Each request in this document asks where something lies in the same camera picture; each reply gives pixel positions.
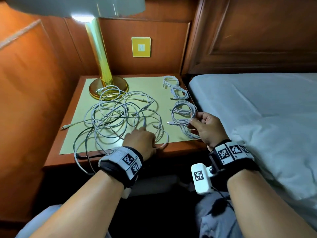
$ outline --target bed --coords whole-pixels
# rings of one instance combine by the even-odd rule
[[[317,229],[317,73],[195,76],[198,109],[256,156],[276,192]]]

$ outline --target yellow switch plate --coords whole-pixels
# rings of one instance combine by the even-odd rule
[[[151,57],[150,37],[131,37],[133,57]]]

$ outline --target wooden headboard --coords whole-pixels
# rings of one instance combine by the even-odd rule
[[[317,0],[199,0],[182,73],[317,71]]]

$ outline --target light bulb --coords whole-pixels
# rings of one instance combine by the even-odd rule
[[[81,16],[81,15],[72,15],[72,18],[79,22],[92,22],[95,18],[94,16]]]

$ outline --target beige mat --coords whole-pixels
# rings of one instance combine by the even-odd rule
[[[171,111],[170,109],[173,108],[174,103],[177,100],[170,100],[172,97],[172,94],[170,92],[170,87],[165,87],[163,88],[163,77],[142,77],[142,78],[125,78],[126,81],[129,84],[129,91],[142,91],[147,93],[148,95],[152,96],[156,101],[156,103],[153,103],[149,108],[156,110],[161,118],[162,118],[162,124],[164,127],[164,130],[168,132],[170,136],[170,142],[179,142],[179,141],[185,141],[185,140],[190,140],[187,136],[185,136],[181,131],[178,126],[175,125],[168,125],[166,122],[171,121]],[[84,115],[87,112],[87,110],[93,106],[94,104],[98,103],[98,100],[92,98],[89,94],[88,87],[89,84],[93,81],[93,79],[87,79],[86,83],[84,85],[83,91],[81,93],[81,96],[78,101],[78,105],[76,108],[76,111],[73,116],[72,123],[81,121],[84,119]],[[139,107],[143,107],[146,105],[146,103],[137,101],[137,100],[131,100],[135,104],[137,104]],[[153,112],[145,111],[145,115],[151,115],[157,117],[156,114],[153,114]],[[155,132],[156,129],[152,127],[151,123],[156,123],[156,120],[150,117],[146,118],[147,122],[147,130],[150,132]],[[140,120],[140,123],[138,127],[141,127],[143,124],[142,120]],[[84,123],[76,124],[72,127],[69,128],[66,138],[64,140],[63,146],[60,151],[60,155],[62,154],[70,154],[73,153],[73,143],[77,135],[87,128]],[[120,133],[122,130],[122,127],[117,127],[114,130],[117,133]],[[127,132],[131,132],[133,130],[132,127],[128,126]],[[109,129],[103,130],[103,134],[108,134],[110,136],[113,136],[113,132]],[[85,133],[83,136],[81,136],[76,145],[79,145],[83,140],[85,140],[86,137]],[[122,140],[119,138],[105,138],[105,137],[99,137],[102,148],[103,149],[111,149],[113,147],[121,146],[122,145]],[[159,140],[157,143],[165,143],[166,141],[166,134]],[[101,148],[96,144],[95,139],[92,137],[88,139],[88,151],[96,151],[96,150],[101,150]],[[79,147],[78,152],[84,152],[85,147],[84,144]]]

